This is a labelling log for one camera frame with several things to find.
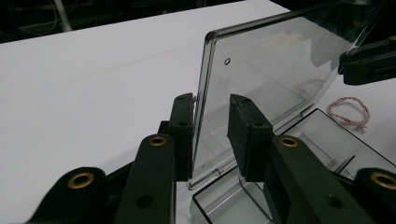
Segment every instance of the white tabletop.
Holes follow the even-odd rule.
[[[285,11],[248,0],[0,45],[0,223],[28,220],[70,170],[133,161],[173,99],[197,92],[209,31]]]

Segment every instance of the pink string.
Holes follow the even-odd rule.
[[[337,115],[335,113],[332,112],[332,108],[339,105],[341,102],[345,101],[345,100],[353,100],[358,102],[361,105],[361,108],[363,108],[363,120],[362,121],[354,121],[351,120],[349,118],[345,118],[343,116]],[[367,106],[364,105],[364,103],[356,98],[356,97],[342,97],[334,102],[332,102],[331,104],[329,104],[327,106],[327,113],[332,116],[332,117],[336,117],[338,119],[341,119],[342,121],[340,121],[341,125],[347,125],[347,126],[356,126],[355,130],[361,132],[361,133],[365,133],[364,128],[366,127],[367,122],[370,119],[370,112],[369,109],[367,108]]]

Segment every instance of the brass insert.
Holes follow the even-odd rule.
[[[373,172],[370,177],[377,185],[386,189],[396,190],[396,178],[393,176],[384,173]]]
[[[166,143],[166,138],[161,136],[154,136],[149,139],[149,144],[154,147],[162,146]]]
[[[297,147],[298,146],[298,142],[295,139],[288,138],[288,137],[280,139],[280,143],[286,147]]]
[[[67,186],[70,189],[82,189],[89,186],[93,181],[93,173],[83,172],[80,174],[73,175],[67,182]]]

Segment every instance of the open box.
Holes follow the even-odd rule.
[[[275,134],[299,137],[333,172],[351,179],[363,167],[396,173],[320,110],[307,114],[337,76],[340,55],[361,43],[388,3],[333,2],[206,36],[189,188],[220,178],[194,194],[195,223],[271,223],[260,184],[246,183],[235,169],[227,138],[231,94],[251,99]]]

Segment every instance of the transparent lid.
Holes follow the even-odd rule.
[[[190,189],[236,165],[227,138],[231,94],[253,100],[276,133],[315,104],[337,76],[339,56],[360,44],[389,3],[351,2],[331,2],[207,34]]]

